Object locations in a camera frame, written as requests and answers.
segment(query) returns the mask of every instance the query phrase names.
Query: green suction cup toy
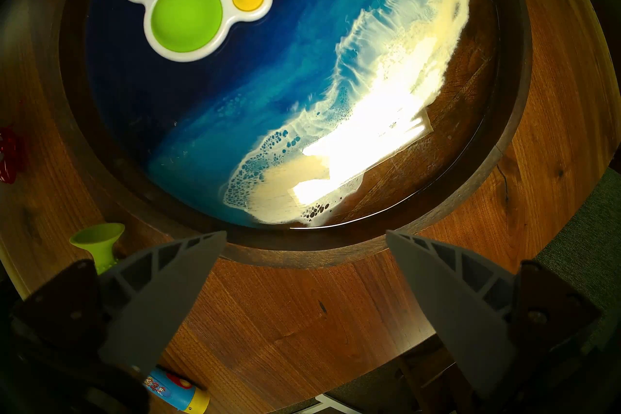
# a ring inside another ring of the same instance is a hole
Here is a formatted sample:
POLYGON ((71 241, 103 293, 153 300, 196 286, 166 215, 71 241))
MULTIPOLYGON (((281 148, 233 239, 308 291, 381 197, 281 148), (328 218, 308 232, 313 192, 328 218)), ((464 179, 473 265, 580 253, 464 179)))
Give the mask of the green suction cup toy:
POLYGON ((69 242, 91 253, 95 260, 97 275, 100 275, 116 264, 117 261, 112 255, 112 245, 124 231, 125 225, 122 223, 101 223, 80 230, 69 239, 69 242))

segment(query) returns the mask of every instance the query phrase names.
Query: green carpet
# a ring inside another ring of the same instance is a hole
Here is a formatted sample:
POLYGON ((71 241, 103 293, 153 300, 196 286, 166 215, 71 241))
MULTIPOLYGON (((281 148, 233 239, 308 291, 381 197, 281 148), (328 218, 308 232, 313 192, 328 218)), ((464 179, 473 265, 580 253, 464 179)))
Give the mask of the green carpet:
POLYGON ((588 347, 603 346, 621 313, 621 175, 606 170, 582 207, 535 259, 602 310, 588 347))

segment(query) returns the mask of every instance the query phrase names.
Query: green silicone bubble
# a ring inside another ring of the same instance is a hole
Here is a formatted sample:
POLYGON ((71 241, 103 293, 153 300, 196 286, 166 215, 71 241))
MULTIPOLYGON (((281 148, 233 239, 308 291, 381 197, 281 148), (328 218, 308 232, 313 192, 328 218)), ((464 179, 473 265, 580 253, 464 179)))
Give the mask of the green silicone bubble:
POLYGON ((158 0, 151 29, 160 45, 172 51, 194 51, 215 37, 222 23, 220 0, 158 0))

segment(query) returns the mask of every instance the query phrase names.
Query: wooden tabletop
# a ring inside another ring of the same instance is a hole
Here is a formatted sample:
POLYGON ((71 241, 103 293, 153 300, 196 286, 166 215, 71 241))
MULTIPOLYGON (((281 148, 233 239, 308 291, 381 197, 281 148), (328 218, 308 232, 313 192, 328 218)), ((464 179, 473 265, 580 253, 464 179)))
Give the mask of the wooden tabletop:
MULTIPOLYGON (((484 184, 422 235, 516 271, 576 212, 621 141, 621 97, 589 0, 526 0, 529 99, 484 184)), ((127 225, 132 252, 170 238, 122 211, 63 143, 49 89, 61 85, 63 0, 8 0, 0 16, 0 125, 24 137, 27 168, 0 184, 0 255, 25 297, 85 257, 67 240, 103 221, 127 225)), ((348 382, 432 329, 390 252, 328 269, 219 260, 162 363, 212 396, 211 413, 262 413, 348 382)), ((174 412, 164 403, 154 411, 174 412)))

